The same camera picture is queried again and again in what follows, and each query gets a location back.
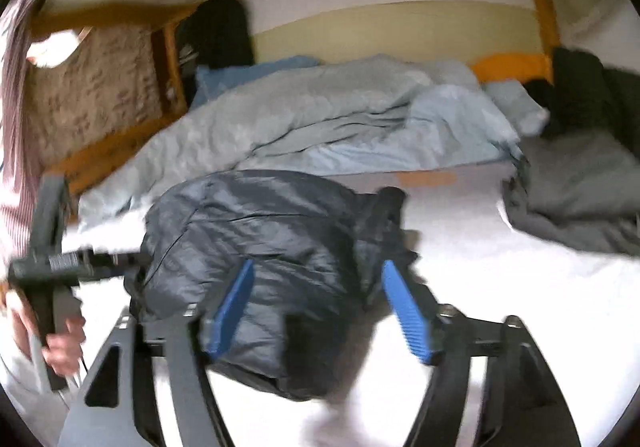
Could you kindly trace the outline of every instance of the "wooden headboard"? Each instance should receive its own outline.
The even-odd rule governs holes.
[[[552,0],[533,0],[534,15],[532,18],[539,25],[540,48],[550,53],[559,44],[558,26]],[[84,150],[69,156],[65,160],[50,167],[46,172],[65,174],[74,196],[96,185],[122,166],[131,156],[155,133],[167,127],[187,110],[186,100],[180,80],[178,56],[175,47],[175,27],[183,18],[188,17],[197,5],[101,5],[91,9],[63,14],[41,13],[33,18],[31,29],[34,39],[41,39],[48,34],[69,28],[86,26],[113,26],[115,24],[134,23],[147,24],[156,29],[156,41],[160,40],[163,52],[154,52],[156,71],[165,74],[172,84],[177,96],[178,109],[165,111],[162,117],[144,122],[138,126],[124,129],[116,134],[108,135]],[[257,42],[258,58],[261,48],[272,48],[264,42]]]

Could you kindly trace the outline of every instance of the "white sleeve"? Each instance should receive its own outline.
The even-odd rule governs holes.
[[[6,319],[0,316],[0,383],[25,424],[45,447],[58,444],[71,395],[41,395],[33,364],[15,344]]]

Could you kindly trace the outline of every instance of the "blue gripper pad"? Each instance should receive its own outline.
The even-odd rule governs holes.
[[[236,328],[238,328],[238,323],[244,314],[244,308],[251,296],[254,280],[254,262],[248,259],[242,265],[233,286],[226,294],[220,304],[220,309],[211,322],[207,353],[213,360],[220,358],[231,347]]]
[[[421,363],[428,363],[431,359],[429,323],[422,315],[409,287],[392,261],[387,260],[383,264],[382,286],[389,305],[400,321],[402,333],[411,353],[418,357]]]

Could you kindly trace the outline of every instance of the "white bed sheet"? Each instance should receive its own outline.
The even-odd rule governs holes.
[[[513,231],[501,218],[500,180],[513,166],[455,169],[449,186],[405,188],[404,228],[418,231],[417,273],[441,302],[470,317],[501,321],[520,316],[529,328],[573,414],[583,447],[596,447],[640,385],[640,261],[578,253]],[[356,190],[401,186],[393,173],[335,178]],[[66,249],[91,244],[108,250],[139,247],[145,210],[85,233],[69,231]],[[128,297],[115,279],[81,287],[93,361]],[[389,316],[364,323],[347,358],[360,366],[332,403],[295,403],[211,374],[210,381],[238,447],[394,447],[404,443],[429,380]],[[168,445],[180,445],[164,365],[156,363],[156,392]],[[458,447],[471,445],[484,363],[470,374],[467,419]]]

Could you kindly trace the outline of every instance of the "orange cloth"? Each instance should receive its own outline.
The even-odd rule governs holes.
[[[480,59],[471,69],[480,82],[516,80],[525,83],[532,79],[553,82],[551,59],[543,53],[496,53]]]

